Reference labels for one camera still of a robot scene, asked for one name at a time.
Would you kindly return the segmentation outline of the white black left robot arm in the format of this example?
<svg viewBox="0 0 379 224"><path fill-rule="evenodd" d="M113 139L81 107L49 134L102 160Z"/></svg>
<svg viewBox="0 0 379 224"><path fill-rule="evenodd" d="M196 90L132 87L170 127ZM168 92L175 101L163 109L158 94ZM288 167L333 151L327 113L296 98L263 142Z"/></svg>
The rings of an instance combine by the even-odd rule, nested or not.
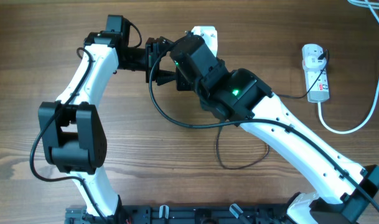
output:
<svg viewBox="0 0 379 224"><path fill-rule="evenodd" d="M148 39L144 48L130 46L133 28L127 18L109 15L106 29L89 33L77 49L81 62L68 87L39 107L40 133L30 151L30 169L44 182L72 180L78 187L86 207L67 223L130 222L103 166L107 140L97 109L112 74L122 69L149 75L171 44L160 37Z"/></svg>

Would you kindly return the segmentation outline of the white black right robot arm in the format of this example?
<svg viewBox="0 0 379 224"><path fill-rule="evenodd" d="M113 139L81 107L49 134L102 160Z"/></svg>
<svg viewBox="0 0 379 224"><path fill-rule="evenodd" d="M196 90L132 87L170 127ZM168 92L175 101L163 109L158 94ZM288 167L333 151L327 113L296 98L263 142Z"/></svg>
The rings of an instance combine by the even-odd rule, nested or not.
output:
<svg viewBox="0 0 379 224"><path fill-rule="evenodd" d="M275 149L313 186L289 203L296 223L355 223L379 190L379 167L347 159L301 123L251 71L228 71L199 35L170 52L185 79L218 119L233 121Z"/></svg>

